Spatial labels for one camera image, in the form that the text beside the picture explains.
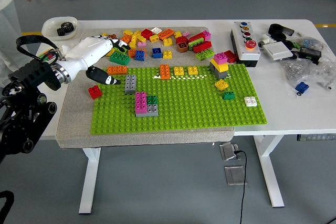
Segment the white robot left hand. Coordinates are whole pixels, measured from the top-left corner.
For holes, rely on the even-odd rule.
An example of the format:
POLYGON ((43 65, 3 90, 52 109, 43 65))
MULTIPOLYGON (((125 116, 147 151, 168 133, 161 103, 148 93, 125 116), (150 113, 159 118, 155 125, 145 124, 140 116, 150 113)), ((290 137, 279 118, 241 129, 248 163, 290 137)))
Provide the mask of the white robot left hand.
POLYGON ((106 85, 120 84, 120 80, 94 66, 113 47, 119 48, 122 52, 130 49, 126 42, 119 39, 110 39, 106 36, 92 36, 81 41, 66 54, 65 61, 59 62, 66 72, 66 82, 71 82, 78 72, 84 70, 86 76, 95 82, 106 85))

